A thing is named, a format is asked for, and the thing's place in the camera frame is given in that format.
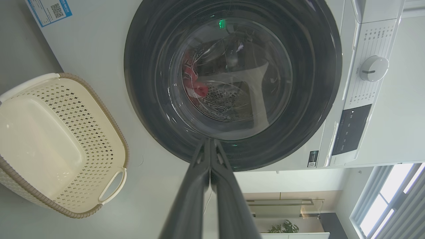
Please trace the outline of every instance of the round glass door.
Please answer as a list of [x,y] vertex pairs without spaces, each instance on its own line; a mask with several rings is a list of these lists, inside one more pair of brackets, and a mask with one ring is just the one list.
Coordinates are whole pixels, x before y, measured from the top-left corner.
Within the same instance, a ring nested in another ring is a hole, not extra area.
[[341,77],[326,3],[144,0],[125,46],[125,77],[146,129],[190,161],[221,140],[234,171],[276,162],[320,127]]

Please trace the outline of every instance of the beige plastic basket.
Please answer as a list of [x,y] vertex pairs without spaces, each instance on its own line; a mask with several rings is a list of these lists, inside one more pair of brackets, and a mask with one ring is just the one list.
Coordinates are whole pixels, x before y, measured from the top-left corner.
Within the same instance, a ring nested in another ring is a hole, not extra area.
[[[0,154],[0,183],[72,218],[98,211],[127,177],[121,131],[93,89],[69,73],[46,74],[0,96]],[[102,199],[120,173],[120,184]]]

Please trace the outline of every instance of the washing machine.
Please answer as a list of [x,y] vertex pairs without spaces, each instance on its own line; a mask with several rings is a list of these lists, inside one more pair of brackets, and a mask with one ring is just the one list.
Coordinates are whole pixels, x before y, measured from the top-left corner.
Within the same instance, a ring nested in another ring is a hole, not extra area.
[[220,140],[234,171],[344,166],[371,120],[401,0],[27,0],[130,166]]

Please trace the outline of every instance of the braided brown rim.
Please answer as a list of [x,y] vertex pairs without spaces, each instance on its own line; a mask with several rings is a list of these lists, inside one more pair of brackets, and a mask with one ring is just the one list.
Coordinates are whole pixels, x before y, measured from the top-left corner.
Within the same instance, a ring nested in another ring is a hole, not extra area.
[[[115,120],[113,119],[112,115],[109,113],[108,109],[105,107],[103,102],[100,100],[99,96],[94,92],[92,87],[83,79],[80,77],[70,74],[70,73],[59,73],[61,78],[66,78],[70,80],[74,80],[81,85],[84,86],[84,88],[90,93],[90,95],[94,98],[94,100],[97,102],[97,104],[100,106],[100,108],[103,110],[103,113],[105,113],[106,117],[108,118],[109,122],[114,127],[116,133],[118,134],[118,137],[121,139],[121,142],[124,146],[125,151],[125,161],[123,167],[126,168],[128,165],[128,145],[127,142],[124,139],[124,136],[119,129],[118,125],[116,124]],[[101,207],[102,204],[96,205],[94,208],[83,212],[83,213],[74,213],[69,211],[68,209],[60,206],[59,204],[55,203],[54,201],[50,200],[48,197],[44,196],[41,192],[39,192],[37,189],[35,189],[33,186],[31,186],[24,178],[22,178],[7,162],[4,160],[4,158],[0,155],[0,168],[9,176],[11,177],[20,187],[25,189],[28,193],[30,193],[32,196],[34,196],[36,199],[41,201],[42,203],[46,204],[48,207],[62,213],[65,216],[71,217],[71,218],[85,218],[90,215],[93,215],[95,212],[97,212]]]

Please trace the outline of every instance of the green plant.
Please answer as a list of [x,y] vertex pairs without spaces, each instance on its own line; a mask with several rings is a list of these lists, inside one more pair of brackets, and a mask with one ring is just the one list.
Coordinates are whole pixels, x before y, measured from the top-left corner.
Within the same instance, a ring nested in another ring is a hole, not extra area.
[[290,221],[285,220],[282,224],[272,226],[271,230],[267,230],[269,233],[297,233],[299,231],[299,227],[295,224],[292,224]]

